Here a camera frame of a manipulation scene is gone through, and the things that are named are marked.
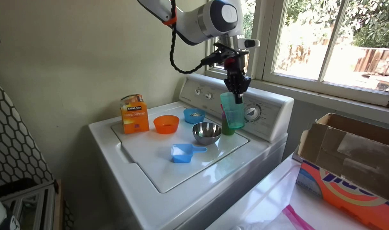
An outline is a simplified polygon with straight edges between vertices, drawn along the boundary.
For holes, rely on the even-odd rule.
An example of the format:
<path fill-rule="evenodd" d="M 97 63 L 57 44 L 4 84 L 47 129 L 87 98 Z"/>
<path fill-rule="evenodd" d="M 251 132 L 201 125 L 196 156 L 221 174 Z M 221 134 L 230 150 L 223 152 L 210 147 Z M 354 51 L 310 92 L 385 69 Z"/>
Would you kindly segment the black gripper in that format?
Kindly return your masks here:
<path fill-rule="evenodd" d="M 246 75 L 244 55 L 246 51 L 234 50 L 220 42 L 215 44 L 217 52 L 217 63 L 226 70 L 226 78 L 224 83 L 229 92 L 235 97 L 235 104 L 243 102 L 243 93 L 247 91 L 251 83 L 251 78 Z"/>

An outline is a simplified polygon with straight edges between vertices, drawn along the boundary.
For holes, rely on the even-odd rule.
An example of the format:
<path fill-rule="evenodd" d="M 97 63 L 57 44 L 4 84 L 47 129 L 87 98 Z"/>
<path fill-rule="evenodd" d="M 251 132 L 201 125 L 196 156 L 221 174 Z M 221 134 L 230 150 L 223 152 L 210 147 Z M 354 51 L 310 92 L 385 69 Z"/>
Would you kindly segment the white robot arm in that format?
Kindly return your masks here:
<path fill-rule="evenodd" d="M 208 0 L 191 12 L 179 9 L 176 0 L 137 1 L 171 29 L 171 44 L 175 44 L 175 36 L 191 46 L 220 36 L 237 37 L 234 45 L 216 42 L 216 50 L 203 58 L 192 72 L 203 65 L 223 64 L 228 91 L 237 104 L 243 102 L 243 93 L 251 83 L 244 73 L 244 56 L 256 42 L 242 37 L 243 15 L 239 0 Z"/>

